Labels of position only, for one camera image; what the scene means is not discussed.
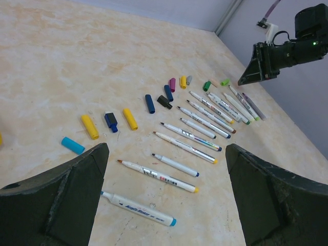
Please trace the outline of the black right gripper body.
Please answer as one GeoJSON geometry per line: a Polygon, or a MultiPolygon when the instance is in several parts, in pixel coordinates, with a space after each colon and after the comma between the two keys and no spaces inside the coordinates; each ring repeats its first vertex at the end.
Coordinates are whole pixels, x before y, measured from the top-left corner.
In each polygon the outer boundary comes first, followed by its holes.
{"type": "Polygon", "coordinates": [[[254,79],[273,79],[280,74],[280,69],[296,65],[295,45],[295,42],[285,42],[280,46],[255,44],[252,55],[254,79]]]}

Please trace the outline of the purple grey marker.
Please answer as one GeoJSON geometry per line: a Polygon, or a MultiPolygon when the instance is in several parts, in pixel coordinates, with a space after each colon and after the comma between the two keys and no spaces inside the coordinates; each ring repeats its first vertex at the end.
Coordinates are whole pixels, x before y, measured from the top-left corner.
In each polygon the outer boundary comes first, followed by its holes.
{"type": "Polygon", "coordinates": [[[242,93],[246,101],[250,104],[250,106],[254,109],[254,111],[257,113],[257,115],[262,119],[266,120],[267,117],[261,112],[261,110],[255,105],[255,103],[251,100],[250,97],[248,97],[245,93],[242,93]]]}

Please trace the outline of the lime green marker cap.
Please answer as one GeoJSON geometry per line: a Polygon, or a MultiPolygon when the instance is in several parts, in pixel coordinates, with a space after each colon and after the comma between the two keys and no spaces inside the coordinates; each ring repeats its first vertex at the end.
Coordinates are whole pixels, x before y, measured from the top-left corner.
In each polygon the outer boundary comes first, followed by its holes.
{"type": "Polygon", "coordinates": [[[227,86],[229,83],[230,83],[230,80],[227,78],[227,79],[221,81],[221,82],[220,82],[220,85],[221,85],[221,86],[227,86]]]}

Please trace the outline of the pink marker cap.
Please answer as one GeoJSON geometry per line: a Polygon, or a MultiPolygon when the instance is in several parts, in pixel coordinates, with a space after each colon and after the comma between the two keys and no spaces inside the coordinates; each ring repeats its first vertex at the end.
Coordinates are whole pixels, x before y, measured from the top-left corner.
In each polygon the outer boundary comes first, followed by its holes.
{"type": "Polygon", "coordinates": [[[211,84],[213,86],[215,86],[216,88],[218,87],[218,82],[217,81],[215,81],[214,79],[209,79],[209,81],[211,82],[211,84]]]}

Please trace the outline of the dark green marker cap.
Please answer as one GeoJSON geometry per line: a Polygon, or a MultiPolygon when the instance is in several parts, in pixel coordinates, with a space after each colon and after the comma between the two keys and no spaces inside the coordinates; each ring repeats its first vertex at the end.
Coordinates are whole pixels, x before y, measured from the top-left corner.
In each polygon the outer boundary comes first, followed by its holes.
{"type": "Polygon", "coordinates": [[[210,88],[211,84],[212,84],[211,81],[207,81],[207,82],[205,82],[205,83],[203,84],[202,89],[203,89],[205,92],[207,92],[208,89],[210,88]]]}

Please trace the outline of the yellow capped slim marker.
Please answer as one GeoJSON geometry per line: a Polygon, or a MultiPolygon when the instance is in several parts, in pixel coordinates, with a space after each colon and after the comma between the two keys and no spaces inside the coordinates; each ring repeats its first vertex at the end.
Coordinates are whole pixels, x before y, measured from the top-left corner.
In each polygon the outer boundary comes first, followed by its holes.
{"type": "Polygon", "coordinates": [[[233,118],[229,117],[227,114],[222,112],[220,109],[218,109],[216,106],[214,106],[212,103],[208,102],[206,99],[203,97],[199,96],[195,92],[190,91],[189,92],[194,98],[196,98],[198,101],[200,101],[202,104],[210,108],[213,112],[215,112],[217,115],[222,117],[224,120],[226,120],[228,123],[233,124],[234,120],[233,118]]]}

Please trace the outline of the grey marker cap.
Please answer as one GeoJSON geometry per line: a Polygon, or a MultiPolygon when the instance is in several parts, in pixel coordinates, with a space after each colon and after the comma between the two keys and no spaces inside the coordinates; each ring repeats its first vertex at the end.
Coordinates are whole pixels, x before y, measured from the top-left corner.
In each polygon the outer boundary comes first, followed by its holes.
{"type": "Polygon", "coordinates": [[[189,75],[187,76],[187,79],[186,79],[186,84],[189,86],[190,83],[192,82],[192,79],[193,79],[193,76],[189,75]]]}

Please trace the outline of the yellow slim marker cap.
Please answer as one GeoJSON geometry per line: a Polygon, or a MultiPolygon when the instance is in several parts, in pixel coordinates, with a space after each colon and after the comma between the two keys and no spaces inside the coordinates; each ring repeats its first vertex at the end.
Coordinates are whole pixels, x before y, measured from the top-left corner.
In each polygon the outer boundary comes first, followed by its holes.
{"type": "Polygon", "coordinates": [[[180,87],[182,89],[186,89],[187,88],[187,77],[185,75],[183,75],[181,78],[180,78],[180,87]]]}

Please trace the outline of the navy capped white marker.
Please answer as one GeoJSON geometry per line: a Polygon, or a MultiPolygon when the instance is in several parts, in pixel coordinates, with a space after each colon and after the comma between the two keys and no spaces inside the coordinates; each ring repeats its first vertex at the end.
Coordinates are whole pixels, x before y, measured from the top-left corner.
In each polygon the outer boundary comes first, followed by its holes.
{"type": "Polygon", "coordinates": [[[231,135],[229,133],[227,133],[226,131],[216,127],[215,125],[213,125],[212,123],[206,121],[205,119],[201,118],[200,116],[198,116],[195,113],[192,113],[191,111],[182,108],[180,106],[177,106],[177,108],[179,110],[181,110],[183,113],[185,113],[186,115],[188,115],[189,117],[191,117],[192,119],[196,120],[197,122],[201,123],[202,125],[206,126],[207,128],[213,130],[214,132],[218,133],[219,135],[221,135],[222,137],[225,137],[227,139],[231,138],[231,135]]]}

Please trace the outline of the magenta marker cap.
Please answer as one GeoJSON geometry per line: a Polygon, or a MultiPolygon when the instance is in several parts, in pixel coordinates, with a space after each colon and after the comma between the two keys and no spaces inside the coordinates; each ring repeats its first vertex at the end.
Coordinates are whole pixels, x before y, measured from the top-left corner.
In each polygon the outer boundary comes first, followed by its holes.
{"type": "Polygon", "coordinates": [[[171,78],[169,80],[169,88],[171,90],[172,93],[175,92],[175,89],[176,89],[176,78],[171,78]]]}

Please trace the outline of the black eraser-cap white marker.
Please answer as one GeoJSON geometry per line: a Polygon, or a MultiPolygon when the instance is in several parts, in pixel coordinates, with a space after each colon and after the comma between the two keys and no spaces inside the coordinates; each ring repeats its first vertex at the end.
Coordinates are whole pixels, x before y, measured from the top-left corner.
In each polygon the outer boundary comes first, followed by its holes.
{"type": "Polygon", "coordinates": [[[209,137],[210,139],[216,139],[216,135],[214,133],[209,132],[208,130],[198,126],[197,124],[191,122],[190,120],[184,119],[184,118],[180,118],[180,120],[185,123],[187,126],[192,127],[193,129],[195,129],[196,131],[204,134],[205,136],[209,137]]]}

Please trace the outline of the black eraser cap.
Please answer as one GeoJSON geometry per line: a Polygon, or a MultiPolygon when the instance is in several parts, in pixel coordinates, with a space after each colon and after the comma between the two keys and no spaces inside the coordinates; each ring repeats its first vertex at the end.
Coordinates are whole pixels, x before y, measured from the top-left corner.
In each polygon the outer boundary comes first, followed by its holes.
{"type": "Polygon", "coordinates": [[[160,95],[157,99],[157,102],[160,103],[163,107],[167,109],[172,109],[172,105],[170,104],[170,101],[164,97],[163,95],[160,95]]]}

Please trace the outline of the yellow capped clear pen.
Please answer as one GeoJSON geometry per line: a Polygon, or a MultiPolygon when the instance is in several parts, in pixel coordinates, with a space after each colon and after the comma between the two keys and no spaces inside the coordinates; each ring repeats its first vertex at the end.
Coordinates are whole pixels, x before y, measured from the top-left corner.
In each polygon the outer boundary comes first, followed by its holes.
{"type": "Polygon", "coordinates": [[[191,153],[195,156],[198,156],[198,157],[200,157],[200,158],[202,158],[202,159],[204,159],[204,160],[206,160],[206,161],[208,161],[212,164],[217,164],[218,163],[218,160],[215,157],[213,157],[213,156],[211,156],[211,155],[209,155],[209,154],[207,154],[207,153],[205,153],[205,152],[203,152],[203,151],[201,151],[197,148],[194,148],[191,145],[188,145],[188,144],[186,144],[184,142],[181,142],[181,141],[179,141],[179,140],[177,140],[173,137],[169,137],[165,134],[162,134],[162,133],[159,133],[159,132],[156,132],[156,131],[153,131],[153,133],[156,136],[160,137],[161,139],[171,143],[172,145],[175,145],[175,146],[177,146],[181,149],[184,149],[185,151],[187,151],[187,152],[189,152],[189,153],[191,153]]]}

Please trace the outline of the blue eraser-cap white marker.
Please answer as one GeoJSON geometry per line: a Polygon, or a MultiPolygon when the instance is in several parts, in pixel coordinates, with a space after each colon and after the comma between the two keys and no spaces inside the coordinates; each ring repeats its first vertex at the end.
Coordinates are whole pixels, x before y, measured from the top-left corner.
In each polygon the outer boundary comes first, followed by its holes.
{"type": "Polygon", "coordinates": [[[187,167],[186,165],[183,165],[179,162],[169,159],[163,155],[158,155],[158,154],[152,153],[152,156],[171,167],[174,167],[186,174],[189,174],[192,177],[199,177],[199,172],[197,172],[196,170],[194,170],[192,168],[187,167]]]}

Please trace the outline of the yellow clear-pen cap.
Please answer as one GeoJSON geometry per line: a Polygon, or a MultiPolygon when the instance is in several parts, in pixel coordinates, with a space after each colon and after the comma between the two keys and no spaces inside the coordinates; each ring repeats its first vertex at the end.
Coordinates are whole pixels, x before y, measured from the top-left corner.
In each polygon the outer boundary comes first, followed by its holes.
{"type": "Polygon", "coordinates": [[[133,114],[131,113],[129,108],[124,108],[123,109],[123,114],[125,119],[127,120],[131,130],[135,131],[138,129],[138,124],[133,116],[133,114]]]}

